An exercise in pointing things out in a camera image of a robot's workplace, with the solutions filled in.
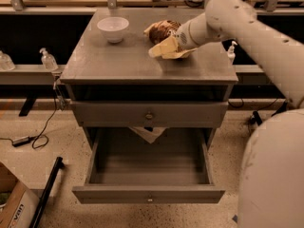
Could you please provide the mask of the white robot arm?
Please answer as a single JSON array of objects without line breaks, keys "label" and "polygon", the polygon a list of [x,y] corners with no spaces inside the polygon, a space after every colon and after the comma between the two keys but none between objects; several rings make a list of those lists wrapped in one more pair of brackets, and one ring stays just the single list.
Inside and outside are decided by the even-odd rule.
[{"label": "white robot arm", "polygon": [[243,154],[237,228],[304,228],[304,46],[257,20],[241,0],[209,0],[178,30],[198,48],[234,39],[283,94],[286,110],[257,126]]}]

